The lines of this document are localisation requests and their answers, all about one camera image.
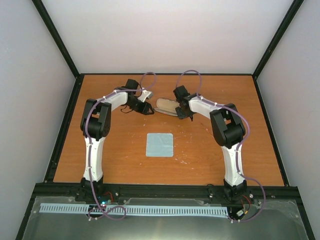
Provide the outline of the brown striped glasses case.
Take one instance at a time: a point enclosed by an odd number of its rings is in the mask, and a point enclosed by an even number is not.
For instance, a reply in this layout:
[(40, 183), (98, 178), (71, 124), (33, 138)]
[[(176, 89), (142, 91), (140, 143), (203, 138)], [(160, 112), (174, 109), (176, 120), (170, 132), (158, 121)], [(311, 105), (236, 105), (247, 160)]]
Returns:
[(153, 109), (158, 113), (172, 117), (177, 117), (178, 114), (176, 108), (178, 108), (179, 106), (180, 104), (175, 100), (158, 98), (156, 101), (156, 106)]

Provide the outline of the light blue cleaning cloth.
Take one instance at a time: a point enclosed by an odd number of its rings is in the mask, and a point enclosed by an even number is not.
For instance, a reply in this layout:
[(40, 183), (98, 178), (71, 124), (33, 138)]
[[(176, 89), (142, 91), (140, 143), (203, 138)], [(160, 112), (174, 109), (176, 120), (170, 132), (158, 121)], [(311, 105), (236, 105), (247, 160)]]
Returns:
[(146, 137), (147, 157), (174, 156), (174, 138), (172, 133), (148, 133)]

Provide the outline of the thin red frame glasses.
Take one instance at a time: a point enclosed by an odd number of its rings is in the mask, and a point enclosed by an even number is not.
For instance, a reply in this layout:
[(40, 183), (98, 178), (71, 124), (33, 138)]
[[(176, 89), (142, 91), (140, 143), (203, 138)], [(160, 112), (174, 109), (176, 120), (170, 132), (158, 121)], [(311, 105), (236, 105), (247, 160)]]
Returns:
[(202, 122), (200, 123), (201, 127), (211, 136), (213, 136), (213, 134), (211, 133), (211, 131), (208, 129), (207, 126), (205, 126)]

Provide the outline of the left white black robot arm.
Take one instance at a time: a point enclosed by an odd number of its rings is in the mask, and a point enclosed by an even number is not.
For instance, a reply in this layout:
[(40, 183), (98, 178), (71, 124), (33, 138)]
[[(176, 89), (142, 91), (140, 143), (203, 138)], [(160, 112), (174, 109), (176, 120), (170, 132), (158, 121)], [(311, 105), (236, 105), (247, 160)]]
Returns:
[(80, 122), (86, 149), (80, 185), (92, 201), (99, 201), (104, 195), (102, 158), (104, 142), (111, 130), (112, 111), (125, 106), (139, 114), (152, 115), (154, 110), (147, 102), (152, 96), (152, 91), (128, 79), (125, 86), (115, 88), (106, 96), (86, 100)]

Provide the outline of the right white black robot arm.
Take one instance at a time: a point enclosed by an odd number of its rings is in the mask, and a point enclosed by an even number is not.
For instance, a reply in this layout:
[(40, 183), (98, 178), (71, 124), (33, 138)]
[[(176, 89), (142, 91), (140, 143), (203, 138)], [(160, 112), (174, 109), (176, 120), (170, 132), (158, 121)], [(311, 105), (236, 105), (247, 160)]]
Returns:
[(225, 175), (223, 188), (225, 198), (235, 201), (247, 189), (242, 167), (242, 143), (246, 129), (236, 106), (209, 101), (202, 95), (190, 94), (185, 86), (177, 86), (173, 93), (179, 106), (175, 108), (179, 119), (193, 119), (200, 114), (210, 120), (212, 135), (221, 147)]

